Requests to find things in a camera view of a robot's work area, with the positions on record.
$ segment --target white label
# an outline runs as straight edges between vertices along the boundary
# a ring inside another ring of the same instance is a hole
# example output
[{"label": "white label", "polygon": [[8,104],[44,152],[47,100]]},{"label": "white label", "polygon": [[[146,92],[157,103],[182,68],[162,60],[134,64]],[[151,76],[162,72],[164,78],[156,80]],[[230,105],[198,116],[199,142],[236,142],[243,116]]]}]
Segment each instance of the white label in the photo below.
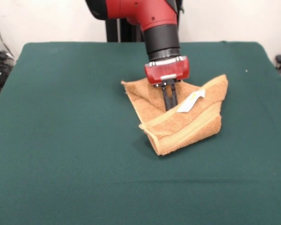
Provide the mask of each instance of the white label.
[{"label": "white label", "polygon": [[195,91],[190,94],[190,96],[188,96],[186,100],[182,103],[182,105],[178,108],[177,112],[188,113],[200,97],[205,98],[205,90]]}]

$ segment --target black stand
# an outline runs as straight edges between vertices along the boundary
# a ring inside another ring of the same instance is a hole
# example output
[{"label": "black stand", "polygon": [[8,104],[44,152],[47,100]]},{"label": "black stand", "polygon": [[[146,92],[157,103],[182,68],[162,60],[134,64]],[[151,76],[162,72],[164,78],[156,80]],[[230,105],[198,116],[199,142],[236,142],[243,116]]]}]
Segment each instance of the black stand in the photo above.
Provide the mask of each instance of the black stand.
[{"label": "black stand", "polygon": [[[178,25],[182,0],[176,0],[178,9]],[[141,30],[133,26],[126,19],[105,21],[107,42],[143,42]]]}]

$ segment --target white wall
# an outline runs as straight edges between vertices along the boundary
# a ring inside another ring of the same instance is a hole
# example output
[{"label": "white wall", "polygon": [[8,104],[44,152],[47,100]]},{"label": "white wall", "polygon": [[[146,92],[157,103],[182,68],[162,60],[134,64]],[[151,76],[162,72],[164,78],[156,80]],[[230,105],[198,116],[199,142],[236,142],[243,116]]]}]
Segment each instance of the white wall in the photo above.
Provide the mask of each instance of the white wall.
[{"label": "white wall", "polygon": [[[258,41],[281,53],[281,0],[184,0],[180,40]],[[0,0],[0,29],[16,57],[27,42],[106,41],[84,0]]]}]

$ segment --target towel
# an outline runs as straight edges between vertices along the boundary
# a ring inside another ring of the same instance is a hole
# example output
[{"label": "towel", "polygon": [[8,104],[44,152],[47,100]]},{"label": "towel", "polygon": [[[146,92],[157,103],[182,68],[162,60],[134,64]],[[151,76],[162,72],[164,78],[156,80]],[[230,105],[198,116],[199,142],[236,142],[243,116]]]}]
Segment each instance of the towel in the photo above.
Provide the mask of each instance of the towel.
[{"label": "towel", "polygon": [[[165,110],[162,90],[149,84],[147,78],[133,82],[122,81],[121,84],[140,120],[139,128],[148,136],[159,156],[170,154],[220,132],[221,106],[228,89],[226,75],[215,77],[201,87],[178,82],[178,105],[168,111]],[[166,91],[170,96],[170,87]],[[195,101],[191,110],[180,112],[182,106],[190,104],[190,95],[200,91],[205,95]]]}]

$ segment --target green tablecloth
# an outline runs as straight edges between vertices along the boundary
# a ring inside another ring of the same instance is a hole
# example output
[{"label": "green tablecloth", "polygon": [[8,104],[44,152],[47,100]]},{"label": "green tablecloth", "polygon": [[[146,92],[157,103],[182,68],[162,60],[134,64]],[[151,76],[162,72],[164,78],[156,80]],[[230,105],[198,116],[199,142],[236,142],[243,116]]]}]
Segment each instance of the green tablecloth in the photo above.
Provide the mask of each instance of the green tablecloth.
[{"label": "green tablecloth", "polygon": [[121,80],[143,43],[29,44],[0,96],[0,225],[281,225],[281,77],[256,43],[182,44],[226,74],[222,129],[157,156]]}]

